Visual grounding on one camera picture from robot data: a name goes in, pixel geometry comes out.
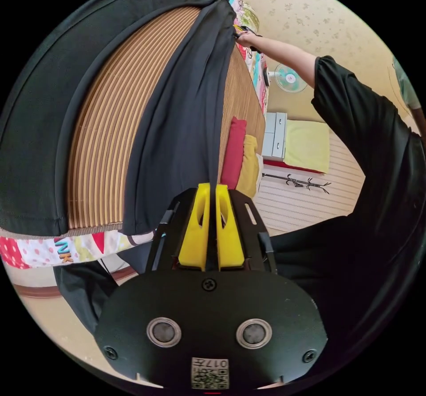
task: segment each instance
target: yellow bracket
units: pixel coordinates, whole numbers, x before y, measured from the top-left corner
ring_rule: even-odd
[[[228,187],[224,184],[216,186],[216,232],[219,270],[224,267],[241,267],[244,263],[244,253]]]
[[[202,183],[198,185],[191,216],[178,257],[179,263],[182,266],[198,267],[202,271],[205,271],[207,242],[209,239],[209,219],[210,183]]]

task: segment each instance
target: yellow cushion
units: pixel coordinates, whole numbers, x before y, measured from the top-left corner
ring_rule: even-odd
[[[323,122],[287,120],[284,162],[328,173],[330,130]]]
[[[240,178],[236,190],[250,198],[256,194],[256,182],[259,175],[259,160],[256,156],[256,137],[246,134],[244,137],[244,156]]]

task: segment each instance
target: red pillow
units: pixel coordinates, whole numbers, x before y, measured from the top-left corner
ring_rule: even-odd
[[[221,176],[221,184],[226,184],[228,189],[235,189],[240,178],[246,127],[244,119],[232,118]]]

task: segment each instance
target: qr code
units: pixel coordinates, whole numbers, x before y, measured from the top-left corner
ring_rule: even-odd
[[[227,359],[192,358],[192,388],[202,390],[228,389],[229,368]]]

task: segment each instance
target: black shirt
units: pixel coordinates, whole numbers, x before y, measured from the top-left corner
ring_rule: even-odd
[[[349,216],[271,238],[279,274],[309,293],[328,334],[302,379],[343,366],[381,332],[426,252],[420,137],[392,102],[328,56],[316,60],[312,104],[355,157],[365,182]]]

